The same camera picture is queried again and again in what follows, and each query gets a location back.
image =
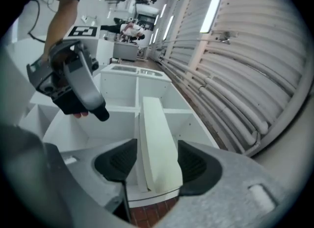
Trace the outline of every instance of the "desk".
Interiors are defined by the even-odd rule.
[[[127,61],[136,61],[138,45],[115,42],[113,48],[113,58],[123,59]]]

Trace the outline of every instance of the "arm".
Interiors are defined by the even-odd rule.
[[[48,60],[50,47],[62,39],[78,15],[78,0],[60,0],[59,8],[49,25],[43,60]]]
[[[123,30],[123,32],[126,32],[130,27],[134,27],[134,23],[129,23]]]
[[[79,0],[59,0],[58,11],[49,25],[44,54],[42,59],[48,60],[50,47],[61,40],[74,24],[78,15]]]

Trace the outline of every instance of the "white panel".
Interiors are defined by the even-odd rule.
[[[173,84],[168,86],[166,93],[161,98],[161,103],[163,108],[190,109],[184,97]]]
[[[184,122],[176,135],[176,139],[214,146],[214,144],[209,141],[203,126],[200,125],[200,122],[194,115],[190,115],[188,120]]]
[[[109,138],[93,138],[89,137],[86,143],[86,149],[102,146],[102,145],[109,145],[112,144],[114,141],[112,141]]]
[[[46,105],[39,105],[39,108],[43,111],[45,116],[47,117],[48,121],[51,123],[56,116],[56,114],[59,112],[58,107],[52,107],[52,106],[46,106]]]
[[[99,65],[109,65],[110,58],[113,57],[113,48],[114,42],[106,41],[103,39],[100,39],[98,41],[96,59],[99,62]]]
[[[145,129],[141,146],[148,188],[157,193],[177,189],[183,185],[178,151],[159,99],[144,97],[141,114]]]
[[[129,185],[137,185],[137,178],[136,178],[136,169],[135,166],[131,169],[127,179],[126,179],[127,187]]]
[[[135,107],[135,76],[102,74],[101,93],[107,105]]]
[[[96,85],[96,87],[101,90],[101,79],[102,79],[102,75],[98,74],[96,75],[93,80],[94,80],[94,84]]]
[[[191,113],[178,114],[178,113],[165,113],[167,123],[171,134],[173,136],[177,136],[179,134],[180,129],[183,127],[186,121],[191,116]]]
[[[44,112],[35,105],[28,115],[21,120],[19,126],[36,134],[40,139],[43,139],[50,121],[45,116]]]
[[[93,114],[78,120],[78,124],[92,138],[105,138],[112,142],[134,137],[134,113],[109,112],[110,118],[100,122]]]
[[[168,87],[171,86],[170,82],[158,81],[153,79],[146,79],[139,77],[139,103],[142,106],[143,97],[163,97]]]
[[[135,126],[134,126],[134,138],[137,139],[137,159],[135,162],[137,189],[140,192],[148,192],[146,179],[145,179],[145,172],[144,172],[143,155],[142,155],[142,149],[141,149],[139,118],[140,118],[140,115],[139,115],[139,113],[137,113],[135,116]]]
[[[59,111],[49,126],[44,142],[54,144],[60,152],[85,149],[88,136],[74,116],[66,116]]]

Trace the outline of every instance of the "wire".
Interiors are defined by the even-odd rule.
[[[40,1],[42,1],[44,4],[46,4],[47,5],[47,8],[50,10],[50,11],[52,11],[53,13],[56,13],[57,11],[54,11],[50,6],[54,3],[54,0],[47,0],[47,1],[45,1],[45,0],[40,0]]]
[[[36,17],[34,26],[31,28],[31,30],[30,30],[27,34],[28,34],[33,40],[36,40],[36,41],[45,43],[45,41],[36,38],[36,37],[32,34],[32,31],[34,30],[34,28],[36,27],[37,22],[38,22],[38,18],[39,18],[39,14],[40,14],[40,4],[39,4],[39,1],[38,1],[38,0],[31,0],[31,1],[34,1],[34,2],[37,3],[37,6],[38,6],[38,13],[37,13],[37,17]]]
[[[36,41],[39,41],[41,43],[45,43],[46,41],[44,40],[41,40],[41,39],[38,39],[36,38],[33,34],[32,34],[32,31],[35,29],[36,25],[37,25],[37,22],[38,22],[38,19],[39,19],[39,15],[40,15],[40,3],[39,3],[39,0],[30,0],[30,1],[33,1],[33,2],[36,2],[37,3],[37,7],[38,7],[38,12],[37,12],[37,17],[36,17],[36,21],[34,23],[34,26],[31,28],[31,30],[27,33],[33,40],[36,40]],[[43,3],[45,3],[47,5],[47,8],[49,10],[51,10],[52,12],[56,13],[56,11],[54,11],[50,6],[54,3],[54,0],[40,0],[42,1]]]

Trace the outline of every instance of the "floor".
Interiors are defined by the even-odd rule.
[[[131,208],[131,223],[140,228],[151,228],[176,205],[178,200],[179,197],[148,206]]]

